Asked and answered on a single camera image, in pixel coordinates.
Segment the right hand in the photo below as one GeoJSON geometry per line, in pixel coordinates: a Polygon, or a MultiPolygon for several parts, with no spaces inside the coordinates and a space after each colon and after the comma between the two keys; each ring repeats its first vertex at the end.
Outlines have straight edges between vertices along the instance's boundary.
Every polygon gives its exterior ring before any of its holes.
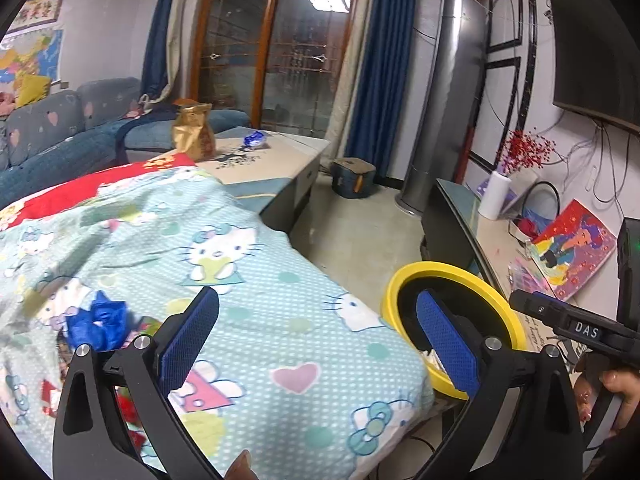
{"type": "MultiPolygon", "coordinates": [[[[609,392],[621,394],[623,402],[616,416],[611,436],[623,430],[634,416],[640,399],[639,373],[634,370],[607,370],[600,375],[601,385],[609,392]]],[[[580,422],[589,422],[594,404],[594,388],[582,373],[574,385],[576,405],[580,422]]]]}

